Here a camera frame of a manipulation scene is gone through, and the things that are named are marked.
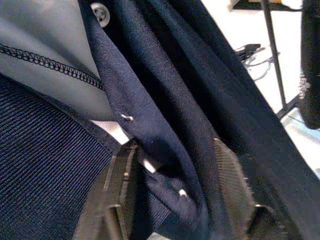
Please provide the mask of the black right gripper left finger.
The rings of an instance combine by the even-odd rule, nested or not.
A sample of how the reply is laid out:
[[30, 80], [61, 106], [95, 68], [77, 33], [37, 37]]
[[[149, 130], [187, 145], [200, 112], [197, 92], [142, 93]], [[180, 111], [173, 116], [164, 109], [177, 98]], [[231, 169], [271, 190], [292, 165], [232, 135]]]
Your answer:
[[128, 240], [138, 191], [138, 149], [135, 141], [122, 145], [91, 186], [80, 214], [76, 240]]

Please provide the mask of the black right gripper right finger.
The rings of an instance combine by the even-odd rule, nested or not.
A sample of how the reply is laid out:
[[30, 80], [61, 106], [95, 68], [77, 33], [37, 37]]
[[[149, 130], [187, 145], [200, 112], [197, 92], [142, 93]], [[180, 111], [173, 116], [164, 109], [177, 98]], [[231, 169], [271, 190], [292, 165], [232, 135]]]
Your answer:
[[237, 155], [215, 139], [218, 178], [232, 230], [239, 240], [284, 240], [285, 227], [275, 211], [258, 204]]

